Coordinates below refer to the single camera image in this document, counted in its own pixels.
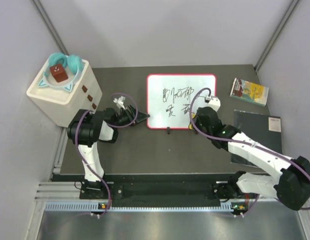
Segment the pink framed whiteboard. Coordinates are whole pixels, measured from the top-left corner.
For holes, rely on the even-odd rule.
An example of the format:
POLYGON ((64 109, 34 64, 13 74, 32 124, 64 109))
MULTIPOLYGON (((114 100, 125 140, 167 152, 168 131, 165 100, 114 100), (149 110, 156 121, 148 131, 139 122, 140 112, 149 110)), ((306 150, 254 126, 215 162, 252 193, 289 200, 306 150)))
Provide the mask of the pink framed whiteboard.
POLYGON ((147 76, 147 126, 150 129, 188 128, 189 109, 195 95, 204 90, 194 102, 192 113, 206 106, 205 96, 216 95, 217 78, 208 73, 156 73, 147 76))

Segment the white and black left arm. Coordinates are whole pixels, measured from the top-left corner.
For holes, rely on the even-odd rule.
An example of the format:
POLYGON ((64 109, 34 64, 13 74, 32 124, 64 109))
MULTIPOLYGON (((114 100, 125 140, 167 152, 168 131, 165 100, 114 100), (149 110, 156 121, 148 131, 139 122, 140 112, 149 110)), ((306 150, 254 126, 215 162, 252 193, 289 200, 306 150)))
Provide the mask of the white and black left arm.
POLYGON ((104 169, 101 166, 98 142, 115 143, 118 129, 135 126, 150 117, 132 105, 117 112, 108 107, 96 112, 80 109, 67 128, 68 138, 79 151, 85 171, 83 186, 97 198, 107 195, 108 186, 102 183, 104 169))

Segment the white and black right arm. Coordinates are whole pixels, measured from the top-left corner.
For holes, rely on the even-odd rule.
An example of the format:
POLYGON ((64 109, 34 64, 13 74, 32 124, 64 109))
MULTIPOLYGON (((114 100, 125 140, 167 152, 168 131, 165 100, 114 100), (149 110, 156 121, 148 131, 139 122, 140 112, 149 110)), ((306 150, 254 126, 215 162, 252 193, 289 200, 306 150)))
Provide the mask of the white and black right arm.
POLYGON ((245 193, 272 197, 291 210, 306 210, 310 198, 310 162, 270 150, 240 129, 223 124, 211 107, 199 108, 190 119, 193 128, 218 149, 240 156, 265 171, 265 175, 239 171, 228 182, 234 198, 245 193))

